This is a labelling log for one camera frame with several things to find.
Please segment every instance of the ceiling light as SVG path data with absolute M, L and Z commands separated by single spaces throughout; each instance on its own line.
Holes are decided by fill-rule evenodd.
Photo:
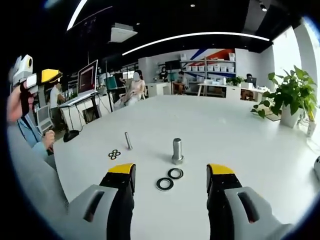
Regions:
M 79 5 L 76 7 L 76 9 L 75 9 L 75 11 L 74 11 L 74 13 L 73 13 L 73 15 L 72 15 L 72 17 L 71 17 L 71 20 L 70 20 L 70 22 L 69 22 L 68 28 L 66 29 L 67 31 L 74 26 L 75 21 L 76 21 L 78 15 L 79 15 L 81 9 L 84 7 L 84 5 L 86 4 L 87 1 L 88 1 L 88 0 L 81 0 L 81 2 L 79 3 Z
M 248 37 L 248 38 L 254 38 L 254 39 L 260 39 L 263 41 L 270 41 L 270 39 L 262 37 L 262 36 L 255 36 L 255 35 L 250 35 L 250 34 L 246 34 L 246 33 L 240 33 L 240 32 L 226 32 L 226 31 L 208 31 L 208 32 L 195 32 L 195 33 L 189 33 L 189 34 L 183 34 L 183 35 L 178 35 L 178 36 L 171 36 L 171 37 L 167 37 L 161 40 L 157 40 L 157 41 L 153 41 L 150 43 L 147 43 L 145 45 L 142 46 L 138 46 L 130 51 L 127 51 L 125 53 L 122 53 L 122 56 L 127 55 L 129 53 L 132 53 L 136 50 L 148 47 L 150 45 L 153 44 L 158 44 L 164 41 L 169 41 L 172 39 L 179 39 L 179 38 L 184 38 L 184 37 L 192 37 L 192 36 L 201 36 L 201 35 L 234 35 L 234 36 L 242 36 L 242 37 Z
M 259 4 L 260 4 L 261 10 L 262 10 L 263 12 L 266 12 L 266 11 L 267 11 L 267 8 L 266 8 L 266 6 L 263 4 L 263 2 L 262 2 L 262 1 L 259 1 Z

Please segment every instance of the metal pin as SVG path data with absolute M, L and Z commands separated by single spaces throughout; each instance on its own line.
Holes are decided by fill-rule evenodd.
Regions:
M 131 142 L 130 142 L 130 139 L 129 139 L 129 134 L 128 134 L 127 132 L 125 132 L 124 134 L 125 134 L 126 143 L 128 144 L 128 149 L 129 149 L 129 150 L 132 150 L 133 147 L 132 147 Z
M 181 139 L 175 138 L 173 139 L 172 162 L 177 165 L 177 164 L 181 164 L 183 160 L 184 160 L 184 156 L 182 155 Z

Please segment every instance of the black rubber washer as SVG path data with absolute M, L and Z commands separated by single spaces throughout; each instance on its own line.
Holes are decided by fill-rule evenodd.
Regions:
M 171 173 L 173 172 L 173 171 L 177 171 L 177 172 L 179 172 L 180 173 L 180 175 L 179 176 L 171 176 Z M 168 171 L 168 176 L 170 177 L 170 178 L 172 178 L 172 179 L 180 179 L 180 178 L 182 178 L 183 176 L 184 176 L 184 171 L 182 171 L 182 169 L 180 169 L 180 168 L 171 168 L 169 171 Z
M 161 183 L 162 181 L 168 181 L 168 182 L 170 183 L 169 186 L 168 186 L 168 187 L 162 187 L 162 186 L 160 186 L 160 183 Z M 168 190 L 172 189 L 173 186 L 174 186 L 174 181 L 172 181 L 172 179 L 169 178 L 169 177 L 163 177 L 163 178 L 160 178 L 158 181 L 156 181 L 156 187 L 157 187 L 158 189 L 160 189 L 161 191 L 168 191 Z

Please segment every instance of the black ceiling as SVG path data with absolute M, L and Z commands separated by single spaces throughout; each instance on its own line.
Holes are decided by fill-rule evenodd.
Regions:
M 181 34 L 236 32 L 274 39 L 299 19 L 296 13 L 289 14 L 288 9 L 275 0 L 263 1 L 269 6 L 266 13 L 260 10 L 258 0 L 87 0 L 75 26 L 66 32 L 80 0 L 23 2 L 21 12 L 16 15 L 23 22 L 18 26 L 23 28 L 19 29 L 18 37 L 24 40 L 14 52 L 31 55 L 36 70 L 59 68 L 63 72 L 77 71 L 85 65 L 88 52 L 90 60 L 121 56 L 141 45 Z M 46 2 L 53 4 L 44 8 Z M 134 26 L 138 34 L 123 43 L 108 43 L 114 23 Z M 247 48 L 261 52 L 270 44 L 229 35 L 184 37 L 119 57 L 117 64 L 182 49 Z

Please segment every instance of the office chair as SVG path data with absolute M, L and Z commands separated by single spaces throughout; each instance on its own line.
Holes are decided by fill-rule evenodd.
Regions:
M 36 111 L 36 119 L 38 123 L 38 129 L 41 132 L 41 134 L 44 134 L 46 130 L 52 128 L 54 126 L 51 118 L 50 118 L 50 109 L 49 105 L 45 105 L 43 107 L 40 107 Z

